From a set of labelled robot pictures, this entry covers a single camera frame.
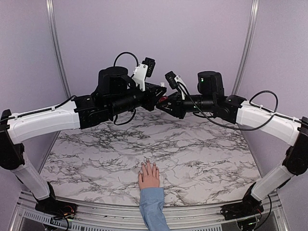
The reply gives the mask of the red nail polish bottle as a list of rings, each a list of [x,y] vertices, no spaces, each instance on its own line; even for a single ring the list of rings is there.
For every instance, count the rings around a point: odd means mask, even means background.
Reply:
[[[161,87],[166,87],[164,82],[161,82],[161,83],[160,83],[160,86],[161,86]],[[159,99],[159,102],[163,102],[163,101],[165,101],[167,98],[168,98],[167,95],[164,93],[164,95]]]

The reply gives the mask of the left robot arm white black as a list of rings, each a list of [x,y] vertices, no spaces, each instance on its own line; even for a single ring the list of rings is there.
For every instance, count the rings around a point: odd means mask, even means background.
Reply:
[[[136,67],[132,77],[125,67],[112,66],[99,72],[98,85],[90,95],[72,96],[61,104],[36,111],[3,111],[0,166],[13,172],[44,209],[57,214],[61,204],[55,199],[52,186],[30,163],[23,142],[57,131],[91,128],[138,107],[153,111],[167,89],[147,83],[145,79],[151,74],[147,64]]]

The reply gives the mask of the blue shirt sleeve forearm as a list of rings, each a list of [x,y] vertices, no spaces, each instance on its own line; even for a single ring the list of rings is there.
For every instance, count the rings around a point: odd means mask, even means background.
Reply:
[[[163,188],[147,188],[141,190],[140,212],[149,231],[169,231],[163,214],[165,204]]]

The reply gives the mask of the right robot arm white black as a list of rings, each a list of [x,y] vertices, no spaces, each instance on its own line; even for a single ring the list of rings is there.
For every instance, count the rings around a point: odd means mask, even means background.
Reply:
[[[188,112],[200,112],[210,122],[213,118],[237,124],[237,130],[261,130],[289,145],[286,157],[280,165],[265,177],[254,183],[239,203],[238,211],[248,216],[257,205],[272,191],[282,187],[293,176],[305,173],[308,169],[308,119],[289,117],[252,103],[237,95],[224,95],[222,76],[219,72],[203,71],[198,73],[198,95],[190,95],[180,78],[172,71],[165,75],[170,87],[177,92],[157,104],[157,108],[183,119]]]

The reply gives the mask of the right aluminium corner post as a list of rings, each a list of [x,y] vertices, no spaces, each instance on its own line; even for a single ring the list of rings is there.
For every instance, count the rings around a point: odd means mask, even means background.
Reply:
[[[240,59],[239,67],[237,70],[235,82],[234,82],[232,92],[231,92],[232,94],[235,94],[235,95],[238,94],[239,92],[241,82],[244,78],[246,63],[249,57],[250,50],[252,48],[254,33],[255,33],[256,24],[257,24],[259,4],[260,4],[259,0],[252,0],[247,33],[246,33],[246,37],[244,41],[244,48],[243,48],[242,56]]]

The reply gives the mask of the aluminium corner post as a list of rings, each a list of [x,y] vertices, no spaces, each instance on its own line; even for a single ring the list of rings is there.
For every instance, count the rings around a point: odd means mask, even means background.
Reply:
[[[48,22],[49,22],[49,27],[50,27],[50,33],[51,33],[51,39],[52,39],[55,59],[56,59],[57,67],[58,67],[59,74],[60,74],[60,80],[62,82],[65,96],[66,98],[69,98],[72,96],[72,94],[69,88],[68,80],[67,80],[65,69],[64,69],[64,63],[63,63],[61,49],[60,49],[60,42],[59,42],[58,33],[57,33],[54,5],[53,5],[52,0],[46,0],[46,8],[47,8],[47,16],[48,16]]]
[[[260,4],[259,0],[252,0],[247,33],[246,33],[246,37],[244,41],[244,48],[243,48],[242,56],[240,59],[239,67],[237,70],[235,82],[234,82],[232,92],[231,92],[232,94],[235,94],[235,95],[238,94],[239,92],[241,82],[244,78],[246,63],[249,57],[250,50],[252,48],[254,33],[255,33],[256,24],[257,24],[259,4]]]

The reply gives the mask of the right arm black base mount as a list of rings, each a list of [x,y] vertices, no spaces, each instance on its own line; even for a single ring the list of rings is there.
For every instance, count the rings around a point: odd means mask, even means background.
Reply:
[[[264,211],[261,201],[258,201],[251,195],[252,188],[255,184],[252,184],[248,188],[241,202],[227,204],[221,207],[220,213],[224,216],[225,220],[261,214]]]

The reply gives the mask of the left aluminium corner post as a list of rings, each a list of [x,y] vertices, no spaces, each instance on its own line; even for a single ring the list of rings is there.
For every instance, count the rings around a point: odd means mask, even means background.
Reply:
[[[67,80],[65,69],[64,69],[64,63],[63,63],[61,49],[60,49],[60,42],[59,42],[58,33],[57,33],[54,5],[53,5],[52,0],[46,0],[46,8],[47,8],[47,16],[48,16],[48,22],[49,22],[49,27],[50,27],[50,33],[51,33],[51,39],[52,39],[55,59],[56,59],[57,67],[58,67],[59,74],[60,74],[60,80],[62,82],[65,96],[66,98],[69,98],[72,96],[72,94],[69,88],[68,80]]]

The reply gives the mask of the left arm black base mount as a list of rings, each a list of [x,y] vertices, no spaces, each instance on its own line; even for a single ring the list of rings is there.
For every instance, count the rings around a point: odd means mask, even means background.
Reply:
[[[35,209],[40,212],[55,215],[57,218],[74,218],[77,205],[61,200],[57,200],[52,185],[47,182],[49,187],[49,196],[45,199],[37,199]]]

